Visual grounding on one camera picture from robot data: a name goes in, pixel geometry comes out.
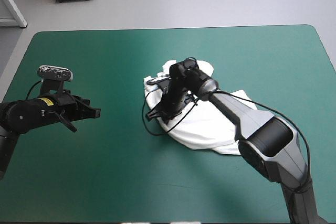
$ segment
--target white cloth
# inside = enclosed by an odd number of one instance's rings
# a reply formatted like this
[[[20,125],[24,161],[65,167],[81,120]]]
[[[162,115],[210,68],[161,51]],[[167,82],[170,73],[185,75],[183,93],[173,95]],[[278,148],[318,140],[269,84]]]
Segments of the white cloth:
[[[175,64],[176,60],[170,60],[163,65],[163,72],[158,73],[158,77],[169,74],[169,67]],[[199,68],[207,75],[211,76],[213,67],[206,61],[197,61]],[[155,107],[162,96],[162,91],[157,87],[147,85],[146,82],[152,79],[148,76],[144,78],[145,95],[151,92],[147,97],[147,104],[152,109]],[[236,96],[249,99],[244,90],[233,93]],[[240,100],[247,106],[257,109],[257,107],[247,101]],[[168,134],[181,144],[193,150],[212,149],[220,154],[240,155],[237,142],[234,141],[235,127],[217,108],[210,102],[198,101],[198,106],[186,116],[186,118]],[[158,119],[164,131],[174,126],[193,106],[190,102],[182,113],[170,120],[166,125],[161,119]]]

